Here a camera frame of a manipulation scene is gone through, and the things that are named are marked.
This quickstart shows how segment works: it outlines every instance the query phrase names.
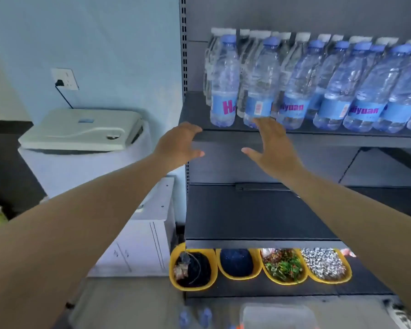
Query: hand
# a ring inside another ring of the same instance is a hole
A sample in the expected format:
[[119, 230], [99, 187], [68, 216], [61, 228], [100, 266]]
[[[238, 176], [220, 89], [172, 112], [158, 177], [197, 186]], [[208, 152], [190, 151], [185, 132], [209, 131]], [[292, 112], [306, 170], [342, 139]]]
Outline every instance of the hand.
[[265, 173], [283, 181], [303, 167], [282, 125], [269, 117], [256, 118], [254, 123], [262, 137], [263, 154], [250, 148], [242, 148], [242, 152], [256, 162]]
[[157, 143], [154, 156], [165, 164], [168, 171], [186, 164], [189, 160], [202, 157], [201, 150], [192, 150], [192, 139], [202, 132], [201, 127], [183, 122], [165, 133]]

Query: yellow container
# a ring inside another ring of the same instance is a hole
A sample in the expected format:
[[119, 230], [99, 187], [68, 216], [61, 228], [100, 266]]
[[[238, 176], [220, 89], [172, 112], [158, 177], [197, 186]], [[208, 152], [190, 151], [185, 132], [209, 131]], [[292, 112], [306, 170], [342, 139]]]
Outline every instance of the yellow container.
[[303, 272], [301, 273], [300, 279], [297, 279], [294, 282], [284, 282], [284, 281], [276, 279], [276, 278], [274, 278], [273, 276], [270, 275], [270, 273], [268, 272], [268, 269], [265, 267], [265, 264], [263, 263], [262, 253], [261, 253], [261, 250], [259, 249], [259, 255], [260, 255], [260, 259], [262, 261], [263, 271], [268, 276], [268, 278], [270, 280], [272, 280], [274, 283], [277, 283], [277, 284], [280, 284], [280, 285], [296, 285], [296, 284], [300, 284], [300, 283], [304, 282], [307, 279], [307, 277], [308, 277], [308, 267], [306, 266], [306, 262], [305, 262], [305, 260], [303, 259], [303, 256], [300, 253], [300, 249], [293, 248], [293, 250], [295, 251], [296, 255], [298, 256], [298, 259], [300, 260], [301, 267], [303, 268]]
[[351, 279], [351, 267], [350, 267], [349, 262], [346, 260], [346, 258], [344, 257], [344, 255], [341, 253], [341, 251], [339, 249], [334, 249], [334, 250], [336, 251], [336, 253], [338, 254], [340, 260], [342, 261], [342, 263], [344, 264], [344, 266], [346, 268], [345, 276], [343, 278], [341, 278], [340, 280], [324, 280], [324, 279], [321, 279], [320, 277], [317, 277], [312, 272], [312, 270], [306, 264], [305, 259], [303, 258], [303, 263], [304, 263], [304, 266], [306, 267], [308, 275], [314, 281], [316, 281], [318, 283], [324, 283], [324, 284], [341, 284], [341, 283], [348, 282]]
[[234, 277], [229, 274], [227, 274], [224, 269], [222, 268], [221, 265], [221, 249], [216, 249], [216, 260], [218, 261], [218, 268], [222, 272], [222, 274], [227, 277], [228, 279], [233, 279], [233, 280], [246, 280], [246, 279], [251, 279], [254, 277], [257, 277], [257, 275], [260, 273], [262, 270], [262, 258], [260, 257], [260, 252], [258, 249], [251, 248], [248, 249], [248, 251], [251, 254], [251, 258], [253, 259], [253, 272], [249, 276], [244, 276], [244, 277]]
[[186, 243], [180, 243], [178, 246], [174, 248], [172, 253], [170, 253], [170, 262], [169, 262], [170, 282], [172, 283], [174, 287], [176, 287], [180, 291], [193, 292], [193, 291], [202, 291], [202, 290], [208, 289], [209, 287], [213, 285], [213, 283], [216, 281], [216, 278], [218, 277], [218, 264], [216, 262], [215, 251], [213, 249], [188, 249], [189, 253], [201, 253], [204, 256], [206, 256], [210, 264], [212, 273], [210, 275], [210, 281], [203, 287], [182, 287], [175, 280], [174, 267], [177, 262], [177, 259], [180, 257], [180, 254], [185, 251], [186, 251]]

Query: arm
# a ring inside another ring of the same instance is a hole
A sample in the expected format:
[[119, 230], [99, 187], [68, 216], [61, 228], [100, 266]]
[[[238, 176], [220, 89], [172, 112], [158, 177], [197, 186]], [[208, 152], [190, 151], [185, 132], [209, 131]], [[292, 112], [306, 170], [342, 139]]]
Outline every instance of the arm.
[[249, 148], [242, 152], [297, 193], [411, 309], [411, 217], [312, 174], [301, 164], [280, 124], [270, 118], [255, 122], [263, 154]]
[[80, 280], [168, 172], [202, 157], [183, 123], [153, 154], [26, 211], [0, 228], [0, 328], [50, 328]]

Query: forearm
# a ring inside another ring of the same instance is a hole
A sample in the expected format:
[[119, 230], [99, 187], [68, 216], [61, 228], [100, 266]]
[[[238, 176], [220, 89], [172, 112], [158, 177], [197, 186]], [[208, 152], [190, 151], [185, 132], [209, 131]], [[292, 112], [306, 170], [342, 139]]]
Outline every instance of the forearm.
[[411, 308], [410, 216], [304, 168], [281, 181]]
[[25, 320], [32, 327], [49, 327], [73, 288], [167, 172], [151, 155], [0, 228], [0, 327], [15, 328]]

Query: shelf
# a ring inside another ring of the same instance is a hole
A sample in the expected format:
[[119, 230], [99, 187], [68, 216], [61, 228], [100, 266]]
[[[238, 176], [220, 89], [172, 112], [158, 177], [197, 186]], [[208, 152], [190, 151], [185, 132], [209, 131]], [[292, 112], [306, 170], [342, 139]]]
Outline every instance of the shelf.
[[[203, 128], [195, 141], [199, 142], [261, 142], [256, 129], [244, 125], [241, 118], [236, 117], [231, 127], [220, 128], [210, 123], [210, 107], [206, 105], [204, 95], [200, 91], [187, 92], [181, 111], [180, 122], [188, 121]], [[312, 121], [305, 120], [303, 125], [293, 131], [287, 131], [292, 141], [304, 141], [308, 144], [326, 146], [367, 146], [411, 148], [411, 131], [404, 128], [396, 134], [389, 134], [372, 129], [367, 133], [351, 132], [345, 127], [334, 132], [318, 129]]]
[[310, 297], [321, 300], [354, 296], [397, 298], [359, 259], [347, 257], [347, 261], [351, 265], [353, 276], [350, 281], [338, 285], [318, 283], [308, 277], [301, 284], [283, 286], [272, 282], [263, 271], [254, 279], [235, 281], [219, 272], [216, 282], [210, 288], [186, 292], [186, 304], [223, 301], [227, 298], [231, 298], [232, 302], [292, 302]]
[[[342, 248], [341, 242], [294, 193], [251, 187], [190, 185], [187, 248]], [[351, 187], [411, 216], [411, 188]]]

